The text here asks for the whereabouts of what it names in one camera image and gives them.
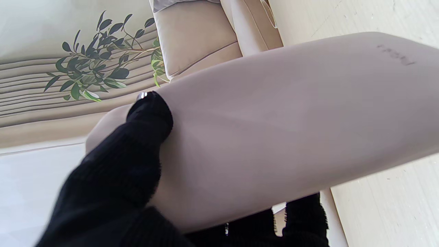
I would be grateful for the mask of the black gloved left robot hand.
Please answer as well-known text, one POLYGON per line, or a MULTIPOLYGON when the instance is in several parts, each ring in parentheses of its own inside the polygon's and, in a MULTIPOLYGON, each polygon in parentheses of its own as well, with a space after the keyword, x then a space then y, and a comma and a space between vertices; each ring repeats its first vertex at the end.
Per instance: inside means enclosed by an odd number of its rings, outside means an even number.
POLYGON ((183 234, 148 207, 161 177, 160 145, 174 121, 155 91, 141 96, 126 122, 88 153, 63 184, 38 247, 327 247, 320 193, 288 202, 276 236, 270 209, 183 234))

